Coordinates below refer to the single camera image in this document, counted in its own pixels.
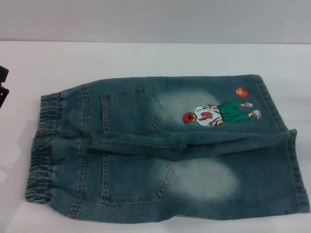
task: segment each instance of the green shorts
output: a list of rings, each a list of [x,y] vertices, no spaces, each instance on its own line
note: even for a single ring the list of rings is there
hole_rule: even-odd
[[[250,121],[248,113],[241,111],[241,104],[238,102],[224,102],[218,105],[223,121],[227,123],[239,123]]]

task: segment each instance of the denim shorts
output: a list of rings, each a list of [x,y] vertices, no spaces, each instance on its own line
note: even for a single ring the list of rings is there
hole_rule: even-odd
[[[296,133],[259,75],[100,80],[42,96],[26,200],[114,223],[309,213]]]

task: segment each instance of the orange basketball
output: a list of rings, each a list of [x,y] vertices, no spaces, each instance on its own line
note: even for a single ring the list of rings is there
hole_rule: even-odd
[[[248,90],[246,90],[244,87],[239,87],[236,91],[238,96],[240,97],[246,97],[248,96]]]

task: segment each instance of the hem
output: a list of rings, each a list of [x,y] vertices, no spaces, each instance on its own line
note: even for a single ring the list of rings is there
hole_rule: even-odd
[[[55,135],[60,117],[60,93],[41,97],[40,118],[33,140],[29,176],[25,199],[29,202],[46,203],[51,183],[50,140]]]
[[[296,185],[296,191],[298,195],[298,200],[299,200],[299,205],[300,205],[300,212],[301,213],[310,213],[310,204],[308,200],[308,194],[307,191],[304,187],[300,169],[299,169],[299,164],[297,160],[297,155],[296,155],[296,149],[295,149],[295,141],[296,141],[296,136],[297,136],[297,130],[288,130],[286,125],[284,124],[284,121],[279,114],[269,92],[264,84],[262,77],[259,75],[254,75],[257,86],[261,92],[261,95],[268,106],[269,112],[274,120],[274,123],[276,124],[277,128],[281,132],[289,132],[290,133],[290,138],[288,139],[287,142],[287,151],[289,155],[289,159],[292,165],[293,169],[293,175],[294,175],[294,180],[295,180],[295,185]]]

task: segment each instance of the cartoon basketball player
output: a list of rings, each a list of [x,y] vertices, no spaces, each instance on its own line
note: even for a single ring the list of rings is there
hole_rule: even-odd
[[[223,122],[249,122],[251,117],[260,119],[260,111],[258,109],[248,114],[241,111],[241,107],[253,107],[253,104],[248,102],[224,102],[218,106],[202,104],[197,106],[194,112],[184,114],[183,120],[185,123],[197,121],[202,126],[217,126]]]

